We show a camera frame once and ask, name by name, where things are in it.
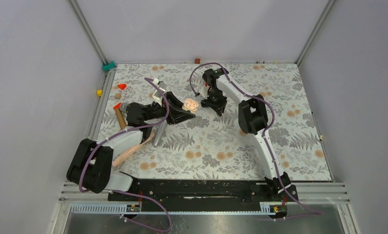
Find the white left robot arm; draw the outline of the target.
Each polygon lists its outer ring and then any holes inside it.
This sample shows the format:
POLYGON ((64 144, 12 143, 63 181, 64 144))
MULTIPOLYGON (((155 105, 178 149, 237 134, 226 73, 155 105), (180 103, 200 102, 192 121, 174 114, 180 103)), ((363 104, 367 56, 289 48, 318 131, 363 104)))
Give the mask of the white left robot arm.
POLYGON ((149 120, 158 119, 158 125, 179 124, 195 118, 195 114, 183 109, 183 103, 172 92, 166 92, 160 101, 151 104, 132 102, 126 107, 127 127, 113 136, 97 143, 83 139, 76 150, 67 170, 68 181, 78 185, 82 192, 100 193, 104 190, 119 191, 126 200, 138 196, 138 186, 134 178, 125 173, 112 172, 114 157, 130 153, 131 148, 140 146, 153 135, 153 124, 149 120))

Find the beige earbud charging case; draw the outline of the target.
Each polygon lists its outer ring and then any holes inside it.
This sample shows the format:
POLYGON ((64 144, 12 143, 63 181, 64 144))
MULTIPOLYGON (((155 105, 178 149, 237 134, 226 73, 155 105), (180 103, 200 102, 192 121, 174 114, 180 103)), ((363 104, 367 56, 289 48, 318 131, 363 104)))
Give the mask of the beige earbud charging case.
POLYGON ((183 109, 190 112, 196 112, 198 110, 199 104, 197 101, 188 98, 183 103, 183 109))

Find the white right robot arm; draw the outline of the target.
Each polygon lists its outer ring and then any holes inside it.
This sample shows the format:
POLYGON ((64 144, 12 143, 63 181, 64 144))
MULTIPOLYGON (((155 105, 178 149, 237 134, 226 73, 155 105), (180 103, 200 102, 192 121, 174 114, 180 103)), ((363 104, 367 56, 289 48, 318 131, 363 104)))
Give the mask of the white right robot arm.
POLYGON ((291 186, 291 182, 287 173, 279 170, 279 163, 272 149, 267 132, 271 126, 268 123, 267 103, 261 95, 252 96, 243 91, 230 78, 225 68, 208 69, 202 78, 208 90, 201 94, 204 97, 201 106, 213 109, 219 116, 225 111, 227 99, 230 98, 238 106, 239 127, 242 132, 249 135, 263 163, 268 197, 279 201, 286 195, 286 189, 291 186))

